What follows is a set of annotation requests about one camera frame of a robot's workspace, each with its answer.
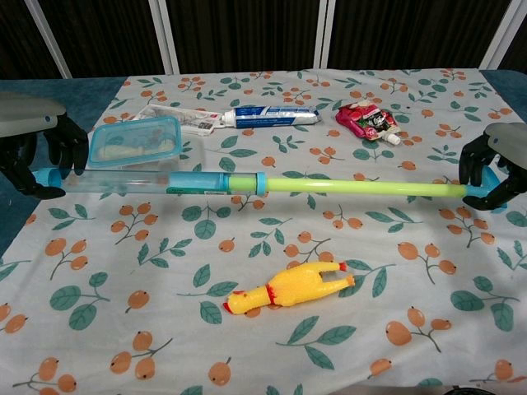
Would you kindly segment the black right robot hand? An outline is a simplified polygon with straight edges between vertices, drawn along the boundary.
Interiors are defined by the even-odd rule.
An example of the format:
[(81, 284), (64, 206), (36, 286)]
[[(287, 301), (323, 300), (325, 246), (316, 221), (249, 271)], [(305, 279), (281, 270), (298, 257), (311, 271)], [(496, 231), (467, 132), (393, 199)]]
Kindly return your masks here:
[(479, 211), (497, 209), (518, 195), (527, 193), (527, 168), (520, 164), (525, 156), (489, 145), (490, 141), (498, 143), (499, 140), (499, 137), (490, 137), (485, 132), (467, 143), (459, 158), (459, 181), (464, 185), (480, 187), (483, 182), (483, 167), (489, 165), (496, 155), (500, 156), (498, 166), (508, 169), (508, 177), (485, 197), (467, 195), (463, 198), (467, 205)]

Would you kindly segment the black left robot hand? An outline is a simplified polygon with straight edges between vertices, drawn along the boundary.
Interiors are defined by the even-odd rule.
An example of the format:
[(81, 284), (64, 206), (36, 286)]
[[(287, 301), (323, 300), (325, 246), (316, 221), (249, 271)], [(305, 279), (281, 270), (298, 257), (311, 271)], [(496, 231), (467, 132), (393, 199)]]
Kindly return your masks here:
[[(82, 174), (89, 156), (86, 131), (64, 114), (58, 116), (55, 127), (44, 130), (43, 134), (48, 143), (49, 161), (60, 169), (61, 177), (66, 178), (72, 170)], [(61, 188), (39, 184), (30, 171), (37, 142), (36, 132), (0, 137), (0, 172), (26, 196), (40, 200), (60, 198), (65, 195)]]

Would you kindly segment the blue green water pump toy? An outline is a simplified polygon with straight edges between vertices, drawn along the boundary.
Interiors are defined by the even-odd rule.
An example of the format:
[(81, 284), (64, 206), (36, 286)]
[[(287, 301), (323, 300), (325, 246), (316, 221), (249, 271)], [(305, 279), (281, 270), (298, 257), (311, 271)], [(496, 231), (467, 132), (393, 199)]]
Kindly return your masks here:
[(479, 186), (457, 184), (421, 184), (366, 182), (318, 177), (269, 178), (263, 172), (185, 172), (141, 170), (85, 170), (62, 177), (53, 168), (36, 170), (33, 175), (45, 187), (61, 188), (67, 193), (159, 193), (216, 194), (249, 193), (263, 196), (281, 193), (345, 193), (368, 195), (400, 195), (438, 198), (469, 198), (478, 210), (503, 210), (510, 200), (503, 194), (499, 179), (483, 168)]

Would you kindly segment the clear container with blue lid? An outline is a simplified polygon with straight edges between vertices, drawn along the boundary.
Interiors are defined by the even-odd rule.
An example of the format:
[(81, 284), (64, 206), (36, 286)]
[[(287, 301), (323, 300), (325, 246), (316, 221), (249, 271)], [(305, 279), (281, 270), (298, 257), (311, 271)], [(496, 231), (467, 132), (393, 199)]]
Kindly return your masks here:
[(203, 140), (174, 117), (103, 124), (90, 140), (91, 170), (187, 170), (203, 158)]

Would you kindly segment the white crumpled plastic packet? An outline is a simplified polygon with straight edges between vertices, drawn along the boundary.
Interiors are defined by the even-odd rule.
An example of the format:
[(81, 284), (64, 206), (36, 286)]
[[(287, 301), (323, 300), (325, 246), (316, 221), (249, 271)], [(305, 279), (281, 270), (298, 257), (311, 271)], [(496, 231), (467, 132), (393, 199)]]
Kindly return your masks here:
[(215, 129), (225, 126), (219, 113), (163, 105), (146, 105), (133, 117), (133, 121), (158, 118), (174, 118), (182, 133), (199, 136), (209, 136)]

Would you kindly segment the red spouted drink pouch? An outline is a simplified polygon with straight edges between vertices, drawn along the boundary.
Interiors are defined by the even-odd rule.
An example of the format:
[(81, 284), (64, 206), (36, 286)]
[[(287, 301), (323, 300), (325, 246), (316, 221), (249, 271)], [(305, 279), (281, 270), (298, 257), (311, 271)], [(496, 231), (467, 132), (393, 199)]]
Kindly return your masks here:
[(335, 115), (337, 123), (356, 137), (373, 142), (384, 140), (394, 146), (401, 142), (400, 127), (394, 116), (369, 100), (344, 105)]

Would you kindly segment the blue and white toothpaste tube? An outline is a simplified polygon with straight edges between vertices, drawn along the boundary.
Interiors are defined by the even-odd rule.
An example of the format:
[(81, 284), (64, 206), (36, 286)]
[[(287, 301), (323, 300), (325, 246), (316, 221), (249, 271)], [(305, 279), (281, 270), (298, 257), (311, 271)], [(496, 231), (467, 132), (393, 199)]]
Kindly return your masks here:
[(236, 107), (221, 116), (221, 122), (230, 128), (302, 126), (316, 124), (321, 120), (316, 108), (295, 106)]

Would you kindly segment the yellow rubber chicken toy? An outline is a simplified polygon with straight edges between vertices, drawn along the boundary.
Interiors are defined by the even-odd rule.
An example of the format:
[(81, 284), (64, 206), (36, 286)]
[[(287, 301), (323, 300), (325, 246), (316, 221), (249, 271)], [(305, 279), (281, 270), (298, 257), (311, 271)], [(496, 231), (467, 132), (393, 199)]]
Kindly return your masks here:
[(324, 281), (324, 272), (346, 272), (346, 263), (310, 262), (285, 269), (262, 286), (237, 290), (228, 295), (223, 308), (230, 314), (245, 314), (266, 305), (291, 307), (318, 300), (356, 285), (351, 273), (334, 281)]

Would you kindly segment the floral fruit print tablecloth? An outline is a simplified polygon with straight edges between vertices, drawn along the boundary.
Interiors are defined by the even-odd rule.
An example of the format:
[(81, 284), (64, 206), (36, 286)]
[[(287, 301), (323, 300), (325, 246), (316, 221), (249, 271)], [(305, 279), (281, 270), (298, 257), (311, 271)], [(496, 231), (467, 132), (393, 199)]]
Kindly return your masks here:
[[(187, 169), (457, 184), (463, 145), (527, 105), (514, 72), (187, 74), (2, 81), (83, 127), (146, 105), (223, 112), (312, 105), (316, 125), (223, 129)], [(389, 111), (401, 142), (337, 123)], [(303, 263), (356, 285), (233, 315), (223, 303)], [(35, 203), (0, 178), (0, 395), (326, 395), (486, 389), (527, 395), (527, 196), (71, 194)]]

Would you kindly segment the white metal frame post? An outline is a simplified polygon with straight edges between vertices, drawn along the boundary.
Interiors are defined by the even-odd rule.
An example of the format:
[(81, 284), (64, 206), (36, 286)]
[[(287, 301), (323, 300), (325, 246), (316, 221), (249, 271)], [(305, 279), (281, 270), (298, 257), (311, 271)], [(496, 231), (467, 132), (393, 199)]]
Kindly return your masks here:
[(166, 75), (178, 75), (178, 63), (175, 40), (171, 28), (166, 0), (148, 0), (152, 21), (156, 32), (161, 61)]
[(319, 0), (313, 69), (326, 69), (328, 67), (336, 3), (337, 0)]
[(63, 56), (54, 33), (45, 17), (38, 0), (24, 0), (26, 7), (63, 79), (72, 79), (71, 71)]
[(497, 70), (527, 17), (527, 0), (511, 0), (483, 56), (480, 70)]

